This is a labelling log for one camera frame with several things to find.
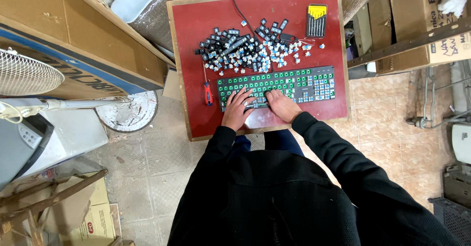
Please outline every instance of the hand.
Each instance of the hand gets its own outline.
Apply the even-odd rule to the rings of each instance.
[[[252,89],[249,89],[247,92],[245,91],[245,87],[240,89],[239,93],[235,93],[233,91],[229,98],[227,99],[226,110],[224,112],[224,117],[222,118],[223,126],[227,126],[232,128],[234,131],[239,130],[239,128],[245,123],[247,117],[249,117],[250,113],[253,112],[255,109],[249,109],[244,112],[247,103],[253,102],[256,100],[256,97],[250,97],[252,93]]]
[[[301,108],[286,97],[280,90],[271,90],[265,94],[271,110],[275,115],[279,116],[283,121],[292,123],[294,118],[302,113]]]

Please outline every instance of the sleeve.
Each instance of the sleeve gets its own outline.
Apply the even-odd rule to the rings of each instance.
[[[226,156],[232,150],[235,131],[216,128],[213,137],[190,176],[180,199],[168,245],[204,242],[202,237],[227,205]]]
[[[357,207],[362,244],[369,244],[364,240],[374,240],[370,228],[362,236],[362,226],[368,226],[378,227],[377,234],[383,241],[400,245],[458,245],[432,213],[329,125],[303,112],[293,120],[292,128],[332,171]]]

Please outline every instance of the person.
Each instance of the person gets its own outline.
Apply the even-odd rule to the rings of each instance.
[[[254,110],[244,111],[255,99],[250,93],[229,96],[168,245],[459,245],[380,166],[279,90],[266,93],[271,110],[303,136],[341,188],[303,156],[288,130],[266,132],[265,150],[250,151],[235,133]]]

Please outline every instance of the blue jeans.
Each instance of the blue jeans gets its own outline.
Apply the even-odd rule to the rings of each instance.
[[[301,147],[288,129],[265,132],[263,133],[263,136],[265,137],[266,150],[285,150],[304,156],[304,153],[301,151]],[[227,161],[250,151],[251,142],[246,138],[246,136],[242,135],[235,138],[236,140],[232,145],[232,151],[229,154]]]

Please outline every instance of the screwdriver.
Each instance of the screwdriver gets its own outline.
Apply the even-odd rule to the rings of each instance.
[[[209,81],[206,79],[206,69],[204,68],[204,62],[203,62],[203,71],[204,71],[204,101],[208,106],[212,105],[212,94],[211,90],[209,89]]]

